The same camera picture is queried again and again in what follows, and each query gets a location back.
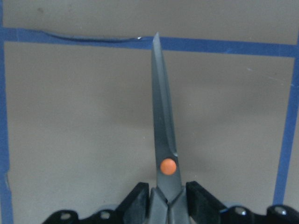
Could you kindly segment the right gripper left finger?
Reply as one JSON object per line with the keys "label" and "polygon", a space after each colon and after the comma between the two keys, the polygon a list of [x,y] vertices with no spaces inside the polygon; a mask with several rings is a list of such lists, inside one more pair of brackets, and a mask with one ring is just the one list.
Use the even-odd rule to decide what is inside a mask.
{"label": "right gripper left finger", "polygon": [[143,224],[149,205],[149,185],[138,183],[116,209],[103,209],[79,219],[74,210],[59,210],[48,217],[49,224]]}

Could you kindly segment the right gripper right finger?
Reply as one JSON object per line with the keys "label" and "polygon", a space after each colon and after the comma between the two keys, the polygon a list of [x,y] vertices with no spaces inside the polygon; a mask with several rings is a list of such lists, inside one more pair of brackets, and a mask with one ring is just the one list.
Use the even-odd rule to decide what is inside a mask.
{"label": "right gripper right finger", "polygon": [[196,181],[186,183],[189,216],[197,224],[297,224],[299,212],[287,205],[273,205],[265,215],[246,207],[225,206]]}

